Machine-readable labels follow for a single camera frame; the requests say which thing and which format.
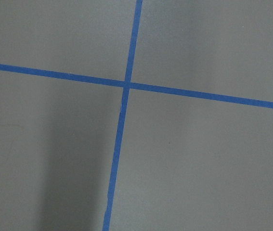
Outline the blue tape line crosswise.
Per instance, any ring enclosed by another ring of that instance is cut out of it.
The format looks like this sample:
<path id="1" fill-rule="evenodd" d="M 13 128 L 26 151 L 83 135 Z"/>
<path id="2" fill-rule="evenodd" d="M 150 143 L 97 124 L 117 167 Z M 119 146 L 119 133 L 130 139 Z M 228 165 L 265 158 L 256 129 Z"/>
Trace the blue tape line crosswise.
<path id="1" fill-rule="evenodd" d="M 193 90 L 176 89 L 176 88 L 148 85 L 148 84 L 142 84 L 142 83 L 133 83 L 133 82 L 126 83 L 125 81 L 120 81 L 120 80 L 90 77 L 90 76 L 84 76 L 84 75 L 76 75 L 76 74 L 41 70 L 41 69 L 28 68 L 28 67 L 0 64 L 0 71 L 35 75 L 35 76 L 41 76 L 41 77 L 51 77 L 51 78 L 93 83 L 93 84 L 120 87 L 120 88 L 128 87 L 133 90 L 151 91 L 151 92 L 158 92 L 158 93 L 164 93 L 164 94 L 179 95 L 179 96 L 193 97 L 193 98 L 199 98 L 199 99 L 214 100 L 219 102 L 244 104 L 244 105 L 273 109 L 273 102 L 270 102 L 270 101 L 262 101 L 262 100 L 255 100 L 255 99 L 249 99 L 249 98 L 199 92 L 199 91 L 193 91 Z"/>

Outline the brown paper table cover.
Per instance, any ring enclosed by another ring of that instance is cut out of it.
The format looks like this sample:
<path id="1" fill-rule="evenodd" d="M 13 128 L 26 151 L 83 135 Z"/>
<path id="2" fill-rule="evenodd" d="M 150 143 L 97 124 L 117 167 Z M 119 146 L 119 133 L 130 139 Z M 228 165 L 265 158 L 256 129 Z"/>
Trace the brown paper table cover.
<path id="1" fill-rule="evenodd" d="M 137 0 L 0 0 L 0 64 L 124 81 Z M 273 102 L 273 0 L 143 0 L 131 83 Z M 0 71 L 0 231 L 102 231 L 123 88 Z M 109 231 L 273 231 L 273 109 L 130 89 Z"/>

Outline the blue tape line lengthwise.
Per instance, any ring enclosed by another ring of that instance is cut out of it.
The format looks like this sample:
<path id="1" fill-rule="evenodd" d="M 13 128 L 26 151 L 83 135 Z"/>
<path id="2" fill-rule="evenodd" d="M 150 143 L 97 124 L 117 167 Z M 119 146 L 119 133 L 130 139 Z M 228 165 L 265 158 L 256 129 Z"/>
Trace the blue tape line lengthwise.
<path id="1" fill-rule="evenodd" d="M 120 113 L 118 117 L 114 153 L 113 153 L 108 192 L 107 192 L 107 205 L 106 205 L 106 209 L 104 213 L 102 231 L 108 231 L 110 227 L 112 207 L 113 207 L 115 188 L 116 188 L 117 171 L 118 171 L 121 145 L 122 145 L 122 139 L 123 139 L 123 133 L 124 133 L 127 106 L 129 101 L 130 83 L 132 79 L 140 17 L 142 12 L 142 4 L 143 4 L 143 1 L 138 0 L 136 1 L 136 5 L 135 5 L 133 25 L 132 25 L 131 38 L 130 38 L 130 47 L 129 47 L 124 86 L 123 86 L 122 98 L 121 98 L 121 108 L 120 108 Z"/>

